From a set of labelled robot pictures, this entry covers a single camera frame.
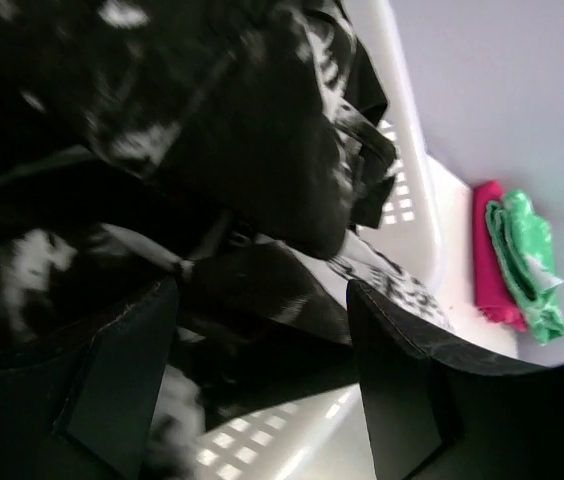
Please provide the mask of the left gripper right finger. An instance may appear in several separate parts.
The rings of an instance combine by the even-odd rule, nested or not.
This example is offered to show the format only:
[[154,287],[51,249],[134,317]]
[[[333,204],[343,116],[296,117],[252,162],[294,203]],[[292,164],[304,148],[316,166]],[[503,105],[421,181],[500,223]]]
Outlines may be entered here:
[[380,479],[564,479],[564,364],[470,343],[367,284],[348,320]]

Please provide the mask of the newspaper print trousers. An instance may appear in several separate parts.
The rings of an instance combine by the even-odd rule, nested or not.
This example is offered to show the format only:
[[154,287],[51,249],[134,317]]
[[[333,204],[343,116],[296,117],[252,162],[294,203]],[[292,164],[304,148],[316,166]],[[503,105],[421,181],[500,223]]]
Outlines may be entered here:
[[163,253],[157,262],[176,279],[178,320],[193,336],[163,377],[144,463],[152,479],[196,478],[197,441],[206,430],[354,383],[350,281],[448,326],[417,278],[355,234],[327,260],[253,238],[216,255]]

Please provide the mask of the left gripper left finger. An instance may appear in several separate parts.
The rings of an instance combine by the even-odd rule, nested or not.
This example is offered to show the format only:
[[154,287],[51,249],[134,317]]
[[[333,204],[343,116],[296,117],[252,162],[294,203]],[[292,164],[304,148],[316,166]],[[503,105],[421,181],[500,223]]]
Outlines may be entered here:
[[0,479],[135,479],[176,328],[174,280],[0,352]]

